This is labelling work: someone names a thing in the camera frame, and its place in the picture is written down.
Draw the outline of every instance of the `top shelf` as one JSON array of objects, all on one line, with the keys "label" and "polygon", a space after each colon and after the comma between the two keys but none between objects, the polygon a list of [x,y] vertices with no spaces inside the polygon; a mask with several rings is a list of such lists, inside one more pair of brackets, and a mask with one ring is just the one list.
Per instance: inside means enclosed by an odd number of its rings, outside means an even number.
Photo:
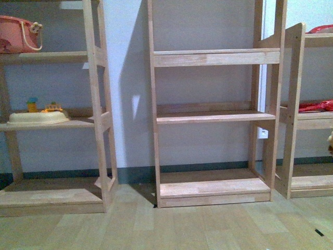
[{"label": "top shelf", "polygon": [[40,52],[21,54],[1,54],[0,64],[60,64],[60,63],[85,63],[88,61],[87,51],[77,52]]},{"label": "top shelf", "polygon": [[[2,0],[1,2],[10,3],[10,2],[61,2],[61,1],[63,0]],[[77,2],[81,0],[66,0],[66,1]]]},{"label": "top shelf", "polygon": [[278,64],[279,48],[155,51],[155,67]]},{"label": "top shelf", "polygon": [[333,47],[333,33],[305,34],[305,47]]}]

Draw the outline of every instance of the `dark baseboard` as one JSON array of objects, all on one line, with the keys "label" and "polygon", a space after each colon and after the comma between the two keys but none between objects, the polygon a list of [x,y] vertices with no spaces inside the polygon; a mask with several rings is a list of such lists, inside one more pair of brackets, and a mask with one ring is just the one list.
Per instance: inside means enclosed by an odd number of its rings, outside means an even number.
[{"label": "dark baseboard", "polygon": [[12,183],[11,173],[0,173],[0,190]]},{"label": "dark baseboard", "polygon": [[[276,162],[282,165],[282,159]],[[333,163],[333,157],[308,157],[296,158],[296,165],[299,164],[316,164],[316,163]],[[206,163],[206,164],[187,164],[187,165],[171,165],[161,166],[161,172],[186,172],[186,171],[203,171],[203,170],[222,170],[246,168],[247,161]],[[67,170],[67,171],[47,171],[47,172],[27,172],[23,174],[25,179],[49,179],[49,178],[74,178],[74,177],[97,177],[98,169],[87,170]],[[118,180],[120,184],[136,184],[136,183],[153,183],[155,182],[155,167],[133,167],[118,168]],[[0,190],[12,183],[11,173],[0,173]]]}]

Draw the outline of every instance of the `pink basket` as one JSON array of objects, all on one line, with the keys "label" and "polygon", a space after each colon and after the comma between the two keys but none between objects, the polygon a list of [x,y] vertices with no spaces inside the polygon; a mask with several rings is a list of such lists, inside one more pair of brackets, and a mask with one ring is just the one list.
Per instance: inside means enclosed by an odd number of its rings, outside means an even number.
[{"label": "pink basket", "polygon": [[27,43],[38,48],[38,34],[29,30],[29,27],[33,25],[32,22],[16,17],[0,16],[0,54],[36,52],[25,43],[21,22],[23,22]]}]

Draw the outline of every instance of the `wooden frame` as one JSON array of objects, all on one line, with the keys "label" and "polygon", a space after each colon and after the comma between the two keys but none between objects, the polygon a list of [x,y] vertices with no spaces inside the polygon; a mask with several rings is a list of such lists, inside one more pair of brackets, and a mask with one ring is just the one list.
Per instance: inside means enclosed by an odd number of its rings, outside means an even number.
[{"label": "wooden frame", "polygon": [[[0,191],[0,216],[23,216],[66,213],[103,213],[111,202],[111,192],[118,183],[114,145],[111,90],[105,39],[103,0],[98,1],[98,25],[101,48],[95,45],[91,0],[83,0],[83,15],[87,51],[0,55],[1,123],[6,135],[14,183]],[[10,127],[6,124],[11,113],[5,65],[89,63],[92,109],[72,109],[71,121],[29,127]],[[106,109],[101,108],[97,66],[104,68]],[[24,180],[16,131],[36,129],[94,128],[98,154],[98,178],[67,178]],[[108,132],[112,179],[107,174],[104,132]]]},{"label": "wooden frame", "polygon": [[280,121],[286,124],[286,134],[283,165],[277,168],[275,179],[276,189],[287,199],[333,195],[332,164],[294,166],[297,130],[333,128],[332,112],[298,113],[304,48],[333,46],[332,34],[306,34],[305,31],[304,23],[286,30],[285,44],[291,47],[289,96],[287,107],[280,107]]},{"label": "wooden frame", "polygon": [[[153,0],[148,1],[152,116],[158,207],[269,201],[272,199],[284,54],[286,0],[276,1],[275,32],[261,41],[263,1],[255,1],[253,48],[197,51],[155,51]],[[267,110],[258,112],[259,65],[270,65]],[[239,103],[158,105],[155,68],[212,65],[253,65],[251,100]],[[250,121],[249,168],[201,172],[161,173],[159,126],[176,123]],[[264,143],[264,173],[255,170],[257,128],[269,131]]]}]

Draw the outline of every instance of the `yellow toy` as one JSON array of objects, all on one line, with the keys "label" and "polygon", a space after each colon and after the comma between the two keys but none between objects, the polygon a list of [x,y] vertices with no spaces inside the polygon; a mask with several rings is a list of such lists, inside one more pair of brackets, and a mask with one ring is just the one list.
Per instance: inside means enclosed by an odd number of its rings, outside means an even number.
[{"label": "yellow toy", "polygon": [[328,137],[327,141],[329,142],[328,151],[331,153],[331,155],[333,155],[333,131],[331,135]]},{"label": "yellow toy", "polygon": [[28,112],[29,113],[37,113],[37,104],[36,102],[38,99],[36,97],[30,97],[29,100],[27,101],[27,106],[28,106]]},{"label": "yellow toy", "polygon": [[42,113],[54,111],[62,111],[61,105],[57,104],[56,102],[52,102],[51,104],[45,105],[45,109],[42,110]]}]

